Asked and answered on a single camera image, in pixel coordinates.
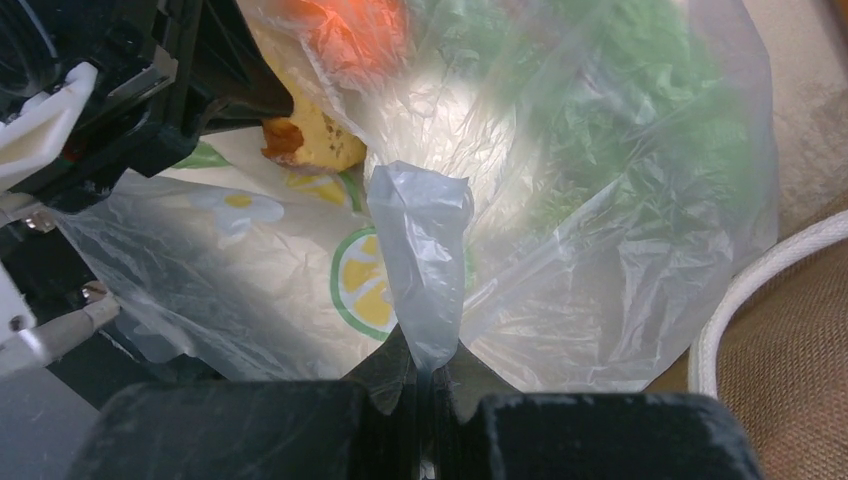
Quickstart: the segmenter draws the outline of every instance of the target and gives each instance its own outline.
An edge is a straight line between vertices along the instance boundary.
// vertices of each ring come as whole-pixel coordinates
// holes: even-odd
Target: orange item in bag
[[[393,73],[407,45],[403,0],[279,0],[334,78],[370,83]]]

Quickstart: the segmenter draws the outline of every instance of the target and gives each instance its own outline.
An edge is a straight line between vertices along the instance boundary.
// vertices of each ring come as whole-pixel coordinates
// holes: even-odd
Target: piece of bread
[[[294,98],[291,118],[262,122],[262,154],[302,175],[336,173],[365,160],[365,144],[310,101],[290,78],[276,72]]]

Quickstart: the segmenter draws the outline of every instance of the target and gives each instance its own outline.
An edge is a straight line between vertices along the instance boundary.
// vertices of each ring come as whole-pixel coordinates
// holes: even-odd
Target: woven fabric
[[[848,195],[809,223],[848,208]],[[686,388],[686,358],[649,387]],[[722,338],[719,395],[768,478],[848,478],[848,242],[790,268]]]

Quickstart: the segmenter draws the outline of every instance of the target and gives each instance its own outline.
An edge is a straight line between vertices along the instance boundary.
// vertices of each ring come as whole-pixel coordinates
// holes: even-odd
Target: white rope
[[[721,336],[736,310],[766,282],[799,260],[848,238],[848,211],[775,245],[730,284],[689,352],[689,390],[718,398],[716,364]]]

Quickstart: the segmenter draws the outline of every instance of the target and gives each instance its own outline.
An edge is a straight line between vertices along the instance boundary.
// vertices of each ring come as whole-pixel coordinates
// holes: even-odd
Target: translucent plastic bag
[[[240,0],[369,147],[468,177],[461,338],[523,390],[645,385],[776,238],[741,0]]]

